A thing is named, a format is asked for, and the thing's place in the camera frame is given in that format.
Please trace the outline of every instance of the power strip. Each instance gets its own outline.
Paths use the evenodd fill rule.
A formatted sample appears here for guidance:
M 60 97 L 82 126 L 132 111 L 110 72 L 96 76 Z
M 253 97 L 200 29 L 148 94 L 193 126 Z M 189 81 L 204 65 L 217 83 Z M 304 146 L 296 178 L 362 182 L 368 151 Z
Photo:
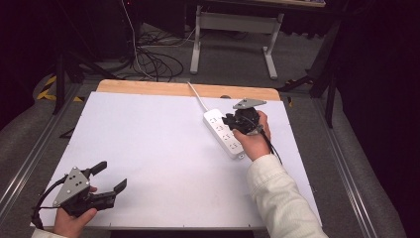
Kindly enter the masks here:
M 242 159 L 245 156 L 244 148 L 229 127 L 223 123 L 222 117 L 220 110 L 212 109 L 204 113 L 203 121 L 230 158 Z

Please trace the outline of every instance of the table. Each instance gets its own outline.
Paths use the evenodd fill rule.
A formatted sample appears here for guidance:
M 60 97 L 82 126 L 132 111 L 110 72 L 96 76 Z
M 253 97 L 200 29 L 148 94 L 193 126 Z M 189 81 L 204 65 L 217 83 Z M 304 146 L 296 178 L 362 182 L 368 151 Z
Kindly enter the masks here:
M 309 8 L 322 8 L 325 2 L 307 2 L 301 0 L 258 0 L 258 1 L 223 1 L 232 2 L 233 4 L 277 4 L 286 6 L 299 6 Z M 252 16 L 240 16 L 230 14 L 218 14 L 202 12 L 202 6 L 198 5 L 195 19 L 195 40 L 192 52 L 190 72 L 196 74 L 198 72 L 198 63 L 200 59 L 200 32 L 201 29 L 225 30 L 225 31 L 242 31 L 251 33 L 271 34 L 268 47 L 262 48 L 262 53 L 268 68 L 269 77 L 277 79 L 274 62 L 272 61 L 272 49 L 277 39 L 278 32 L 284 14 L 279 13 L 277 18 L 264 18 Z
M 195 85 L 210 108 L 233 111 L 237 99 L 266 100 L 271 141 L 319 218 L 311 186 L 278 93 L 269 88 Z M 215 98 L 229 95 L 237 99 Z M 52 182 L 68 168 L 108 168 L 92 184 L 127 188 L 116 207 L 101 211 L 98 229 L 260 229 L 263 222 L 245 183 L 251 161 L 231 159 L 202 122 L 202 108 L 185 83 L 103 80 L 92 92 Z M 54 193 L 44 205 L 53 202 Z M 46 227 L 54 212 L 42 210 Z

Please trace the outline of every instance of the white desk leg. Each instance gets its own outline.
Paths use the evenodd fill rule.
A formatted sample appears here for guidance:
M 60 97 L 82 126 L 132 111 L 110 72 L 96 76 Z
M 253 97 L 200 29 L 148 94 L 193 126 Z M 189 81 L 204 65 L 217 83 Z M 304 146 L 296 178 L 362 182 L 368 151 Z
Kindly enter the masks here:
M 269 72 L 269 78 L 271 79 L 277 79 L 277 72 L 275 71 L 275 66 L 274 66 L 274 62 L 272 61 L 271 52 L 272 52 L 272 48 L 274 48 L 274 44 L 275 44 L 275 40 L 277 39 L 278 32 L 280 31 L 280 26 L 281 26 L 281 22 L 283 21 L 283 16 L 284 15 L 281 13 L 278 14 L 277 21 L 275 22 L 272 33 L 271 33 L 271 40 L 270 40 L 269 46 L 268 48 L 267 47 L 262 48 L 263 56 L 265 58 L 265 63 Z
M 201 16 L 202 6 L 197 6 L 197 11 L 195 13 L 195 39 L 194 39 L 194 49 L 192 50 L 192 59 L 191 59 L 191 68 L 189 72 L 191 74 L 197 74 L 198 72 L 198 63 L 200 61 L 200 16 Z

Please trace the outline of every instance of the white board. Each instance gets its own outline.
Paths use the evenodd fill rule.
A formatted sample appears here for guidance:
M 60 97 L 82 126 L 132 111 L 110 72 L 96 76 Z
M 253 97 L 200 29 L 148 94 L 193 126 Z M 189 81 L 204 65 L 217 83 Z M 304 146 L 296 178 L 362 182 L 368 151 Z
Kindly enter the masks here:
M 203 98 L 209 109 L 234 113 L 239 100 Z M 312 210 L 319 213 L 281 101 L 258 110 L 268 116 L 271 141 Z M 264 227 L 247 187 L 248 158 L 233 160 L 202 121 L 195 97 L 92 92 L 51 183 L 73 167 L 108 168 L 95 177 L 97 192 L 123 179 L 115 207 L 99 211 L 88 226 L 104 229 Z M 52 206 L 60 187 L 43 206 Z M 46 227 L 55 211 L 43 209 Z

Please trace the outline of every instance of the white metal table frame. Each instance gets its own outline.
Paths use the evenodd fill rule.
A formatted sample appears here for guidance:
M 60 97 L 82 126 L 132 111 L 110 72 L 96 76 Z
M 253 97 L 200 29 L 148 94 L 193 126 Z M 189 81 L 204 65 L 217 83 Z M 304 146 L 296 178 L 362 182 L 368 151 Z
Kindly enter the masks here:
M 201 9 L 202 6 L 197 6 L 195 19 L 195 40 L 190 68 L 190 72 L 192 74 L 196 74 L 198 72 L 198 63 L 200 60 L 200 30 L 213 29 L 271 34 L 268 47 L 263 47 L 262 52 L 268 68 L 269 77 L 271 79 L 277 79 L 277 72 L 275 70 L 274 62 L 272 61 L 271 52 L 274 47 L 275 40 L 277 39 L 284 14 L 278 14 L 277 18 L 264 18 L 207 13 L 201 12 Z

